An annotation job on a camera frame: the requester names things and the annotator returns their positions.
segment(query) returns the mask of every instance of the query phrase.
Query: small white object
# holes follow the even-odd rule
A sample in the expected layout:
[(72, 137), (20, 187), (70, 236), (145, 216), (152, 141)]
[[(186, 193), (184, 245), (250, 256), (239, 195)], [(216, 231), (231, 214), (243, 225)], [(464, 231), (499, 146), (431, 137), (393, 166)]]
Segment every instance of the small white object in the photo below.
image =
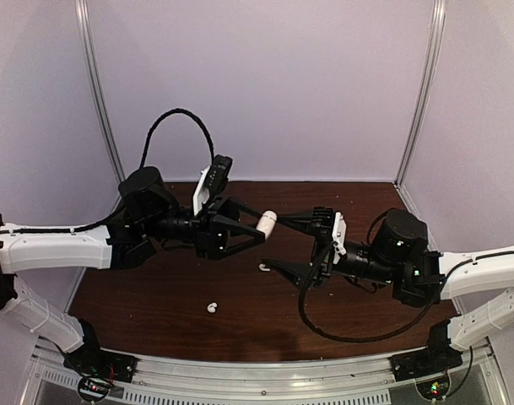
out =
[(273, 231), (275, 222), (277, 221), (277, 214), (274, 211), (266, 211), (262, 214), (262, 217), (258, 220), (257, 230), (264, 233), (264, 237), (267, 239)]
[(210, 305), (208, 305), (208, 312), (210, 314), (214, 314), (217, 310), (217, 302), (212, 302)]

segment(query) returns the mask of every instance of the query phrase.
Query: white arm link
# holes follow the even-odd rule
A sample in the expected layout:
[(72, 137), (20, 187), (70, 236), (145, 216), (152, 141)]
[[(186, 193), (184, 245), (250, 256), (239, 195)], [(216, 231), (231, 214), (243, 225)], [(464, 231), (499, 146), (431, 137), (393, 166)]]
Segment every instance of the white arm link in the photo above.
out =
[(452, 348), (464, 351), (486, 336), (500, 332), (514, 324), (514, 289), (507, 289), (484, 305), (464, 316), (458, 316), (448, 325)]
[(82, 346), (84, 333), (76, 318), (49, 305), (22, 278), (14, 279), (14, 290), (19, 296), (10, 300), (1, 310), (2, 313), (23, 323), (30, 332), (54, 342), (66, 353)]

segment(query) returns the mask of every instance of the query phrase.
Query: black bracket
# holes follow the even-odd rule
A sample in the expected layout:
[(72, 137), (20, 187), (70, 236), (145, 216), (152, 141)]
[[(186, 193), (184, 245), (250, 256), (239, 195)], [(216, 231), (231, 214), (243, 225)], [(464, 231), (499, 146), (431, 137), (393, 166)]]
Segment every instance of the black bracket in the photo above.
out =
[[(334, 213), (331, 208), (315, 207), (312, 213), (298, 213), (281, 215), (278, 217), (278, 223), (293, 230), (297, 230), (303, 234), (313, 236), (315, 242), (311, 253), (309, 264), (282, 262), (272, 259), (262, 260), (262, 264), (281, 274), (289, 283), (301, 288), (311, 273), (312, 263), (326, 246), (332, 242)], [(313, 278), (312, 287), (321, 287), (332, 275), (333, 252), (331, 250), (328, 260), (318, 269)]]
[(450, 347), (447, 336), (449, 320), (437, 323), (430, 329), (427, 347), (414, 352), (396, 354), (390, 358), (396, 381), (438, 374), (463, 364), (461, 352)]
[(83, 319), (78, 320), (84, 331), (84, 345), (64, 354), (63, 366), (104, 380), (131, 382), (137, 359), (128, 354), (109, 352), (100, 348), (94, 328)]
[[(264, 243), (266, 237), (263, 232), (254, 226), (239, 222), (240, 213), (247, 213), (256, 218), (260, 218), (261, 215), (233, 197), (216, 197), (207, 206), (204, 218), (197, 217), (202, 223), (195, 238), (197, 256), (220, 260)], [(238, 236), (246, 238), (233, 245), (228, 243), (230, 238)]]

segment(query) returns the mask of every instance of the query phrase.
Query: wooden table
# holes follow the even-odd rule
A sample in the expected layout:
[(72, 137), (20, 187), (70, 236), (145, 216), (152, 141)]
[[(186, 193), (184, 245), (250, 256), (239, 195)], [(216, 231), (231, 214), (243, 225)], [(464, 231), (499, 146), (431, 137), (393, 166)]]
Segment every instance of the wooden table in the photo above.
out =
[[(193, 184), (168, 186), (184, 205)], [(341, 210), (348, 239), (363, 240), (375, 216), (403, 207), (391, 184), (231, 182), (225, 195), (260, 210)], [(276, 227), (268, 243), (220, 262), (194, 251), (160, 252), (143, 266), (118, 272), (88, 270), (71, 314), (92, 322), (101, 345), (136, 354), (216, 361), (337, 359), (425, 344), (429, 327), (455, 316), (447, 301), (414, 329), (380, 343), (345, 344), (319, 337), (301, 322), (298, 290), (277, 273), (258, 270), (261, 258), (307, 262), (312, 240)], [(391, 289), (366, 294), (336, 276), (312, 290), (307, 313), (325, 330), (356, 337), (388, 332), (419, 310), (392, 300)], [(207, 306), (218, 303), (210, 314)]]

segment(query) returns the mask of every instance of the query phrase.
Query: white panel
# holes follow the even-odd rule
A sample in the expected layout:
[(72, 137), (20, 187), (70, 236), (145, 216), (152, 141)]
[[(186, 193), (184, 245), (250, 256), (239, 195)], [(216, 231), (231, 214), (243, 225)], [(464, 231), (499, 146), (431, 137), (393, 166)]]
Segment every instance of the white panel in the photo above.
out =
[[(21, 224), (82, 224), (116, 196), (74, 2), (0, 0), (0, 213)], [(27, 272), (64, 308), (75, 269)], [(35, 337), (0, 316), (0, 404), (17, 401)]]
[[(406, 187), (441, 250), (514, 244), (513, 0), (449, 2)], [(514, 329), (493, 344), (514, 399)]]
[[(90, 2), (112, 128), (127, 173), (155, 119), (207, 124), (234, 179), (391, 180), (424, 66), (433, 1)], [(169, 119), (149, 163), (197, 179), (206, 143)]]

